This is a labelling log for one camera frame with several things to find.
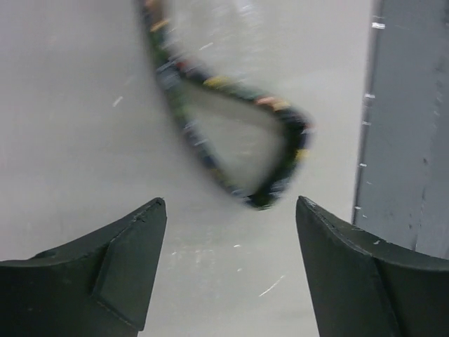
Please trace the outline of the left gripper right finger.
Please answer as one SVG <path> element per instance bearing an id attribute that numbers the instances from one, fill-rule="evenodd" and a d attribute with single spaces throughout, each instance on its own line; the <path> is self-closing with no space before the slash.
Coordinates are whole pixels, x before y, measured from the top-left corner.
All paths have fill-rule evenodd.
<path id="1" fill-rule="evenodd" d="M 447 336 L 448 261 L 392 244 L 307 197 L 295 220 L 320 336 Z"/>

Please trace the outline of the green floral tie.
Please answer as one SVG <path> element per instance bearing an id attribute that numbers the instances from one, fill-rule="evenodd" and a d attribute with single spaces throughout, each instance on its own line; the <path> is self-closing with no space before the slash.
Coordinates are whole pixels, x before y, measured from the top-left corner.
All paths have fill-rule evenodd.
<path id="1" fill-rule="evenodd" d="M 215 182 L 227 193 L 252 209 L 261 211 L 273 206 L 287 190 L 307 150 L 311 124 L 304 113 L 290 103 L 258 88 L 209 72 L 192 62 L 171 45 L 168 39 L 169 19 L 163 1 L 137 1 L 145 41 L 150 49 L 154 76 L 168 110 L 183 137 Z M 246 192 L 232 180 L 215 155 L 207 138 L 189 116 L 187 95 L 182 81 L 187 80 L 207 91 L 241 101 L 265 111 L 281 124 L 285 146 L 267 177 L 253 192 Z"/>

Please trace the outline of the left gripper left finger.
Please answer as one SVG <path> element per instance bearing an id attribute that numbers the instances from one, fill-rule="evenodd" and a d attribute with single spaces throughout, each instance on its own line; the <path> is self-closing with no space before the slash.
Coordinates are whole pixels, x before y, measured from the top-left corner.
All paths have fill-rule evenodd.
<path id="1" fill-rule="evenodd" d="M 1 335 L 138 335 L 165 231 L 166 204 L 155 198 L 74 241 L 2 261 Z"/>

